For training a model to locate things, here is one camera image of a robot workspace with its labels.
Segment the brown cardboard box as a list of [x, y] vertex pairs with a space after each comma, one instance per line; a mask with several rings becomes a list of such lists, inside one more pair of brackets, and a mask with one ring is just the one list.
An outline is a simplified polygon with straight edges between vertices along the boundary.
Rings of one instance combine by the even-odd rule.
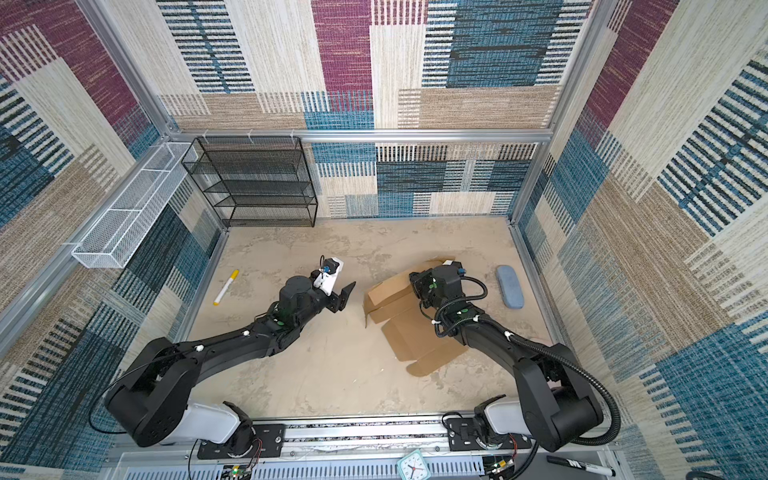
[[405, 364], [411, 376], [429, 376], [468, 350], [450, 337], [436, 336], [431, 323], [435, 310], [420, 306], [409, 280], [412, 272], [422, 272], [452, 261], [451, 257], [446, 257], [421, 262], [365, 293], [366, 319], [381, 326], [395, 357]]

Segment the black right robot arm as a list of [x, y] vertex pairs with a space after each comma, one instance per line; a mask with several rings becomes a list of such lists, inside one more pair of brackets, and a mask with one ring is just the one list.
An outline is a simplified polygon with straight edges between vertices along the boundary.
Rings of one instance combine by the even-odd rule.
[[522, 419], [549, 452], [573, 443], [604, 445], [616, 438], [621, 416], [607, 388], [563, 344], [547, 346], [504, 327], [476, 302], [488, 296], [481, 280], [459, 262], [408, 275], [420, 309], [433, 309], [439, 338], [478, 350], [514, 378]]

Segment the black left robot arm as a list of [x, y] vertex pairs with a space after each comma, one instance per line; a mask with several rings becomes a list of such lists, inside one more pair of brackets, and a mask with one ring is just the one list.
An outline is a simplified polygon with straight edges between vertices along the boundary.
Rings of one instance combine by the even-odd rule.
[[312, 278], [294, 276], [279, 300], [245, 327], [198, 341], [155, 339], [106, 391], [104, 406], [140, 447], [198, 439], [242, 456], [255, 439], [250, 418], [231, 402], [193, 403], [192, 390], [239, 364], [285, 351], [315, 316], [343, 310], [354, 288], [325, 293]]

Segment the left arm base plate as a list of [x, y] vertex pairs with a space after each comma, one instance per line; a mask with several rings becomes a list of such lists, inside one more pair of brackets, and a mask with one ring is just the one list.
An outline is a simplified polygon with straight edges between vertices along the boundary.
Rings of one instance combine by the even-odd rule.
[[230, 440], [216, 444], [203, 441], [198, 460], [277, 458], [283, 449], [285, 424], [255, 424], [239, 428]]

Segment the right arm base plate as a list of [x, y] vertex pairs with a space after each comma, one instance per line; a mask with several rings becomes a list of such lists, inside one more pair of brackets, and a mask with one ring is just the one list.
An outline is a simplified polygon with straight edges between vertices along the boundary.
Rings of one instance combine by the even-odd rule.
[[465, 418], [458, 412], [447, 412], [441, 417], [441, 424], [447, 431], [449, 450], [463, 452], [473, 450], [527, 450], [532, 447], [532, 438], [527, 434], [495, 433], [485, 421], [474, 417]]

